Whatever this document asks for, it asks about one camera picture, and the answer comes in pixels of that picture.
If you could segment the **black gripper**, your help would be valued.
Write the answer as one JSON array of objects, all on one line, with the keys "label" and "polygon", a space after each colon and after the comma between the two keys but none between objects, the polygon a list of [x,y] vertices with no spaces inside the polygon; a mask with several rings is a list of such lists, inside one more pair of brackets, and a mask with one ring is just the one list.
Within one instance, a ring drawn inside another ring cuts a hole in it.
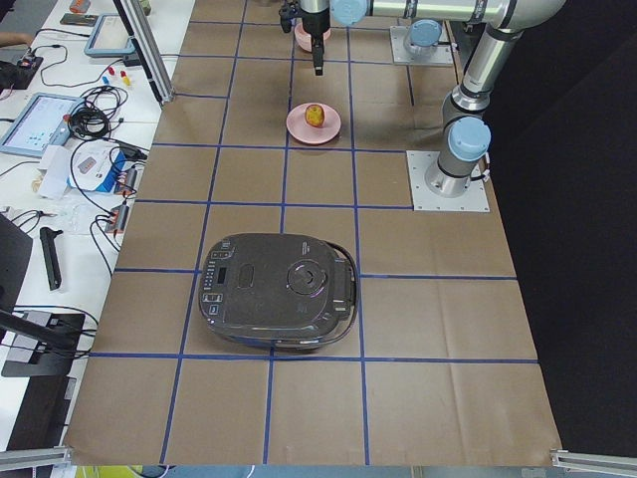
[{"label": "black gripper", "polygon": [[303,26],[312,35],[312,54],[315,75],[323,75],[323,34],[329,29],[328,0],[300,0]]}]

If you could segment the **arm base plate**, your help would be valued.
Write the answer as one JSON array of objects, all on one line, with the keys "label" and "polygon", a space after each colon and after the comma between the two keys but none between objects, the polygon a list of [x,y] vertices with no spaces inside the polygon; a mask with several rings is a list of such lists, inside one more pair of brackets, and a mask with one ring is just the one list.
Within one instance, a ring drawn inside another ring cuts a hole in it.
[{"label": "arm base plate", "polygon": [[407,150],[413,209],[417,212],[489,213],[485,180],[478,165],[456,178],[439,168],[439,151]]},{"label": "arm base plate", "polygon": [[451,67],[453,64],[452,45],[443,28],[438,41],[426,46],[412,42],[416,38],[414,26],[392,26],[389,36],[394,65]]}]

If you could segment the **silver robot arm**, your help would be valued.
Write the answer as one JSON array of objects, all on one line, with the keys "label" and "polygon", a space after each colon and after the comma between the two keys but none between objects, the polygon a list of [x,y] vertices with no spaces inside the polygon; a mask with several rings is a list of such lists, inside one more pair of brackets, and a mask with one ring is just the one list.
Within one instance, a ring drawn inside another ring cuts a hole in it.
[{"label": "silver robot arm", "polygon": [[404,40],[408,52],[414,55],[428,53],[435,48],[442,36],[442,25],[431,19],[421,19],[413,22]]},{"label": "silver robot arm", "polygon": [[323,35],[336,20],[352,26],[366,16],[459,21],[486,25],[466,65],[462,81],[442,107],[444,145],[424,174],[428,188],[442,197],[459,197],[486,155],[491,132],[482,121],[490,94],[523,32],[554,16],[562,1],[284,1],[279,10],[284,32],[299,19],[311,36],[315,74],[323,74]]}]

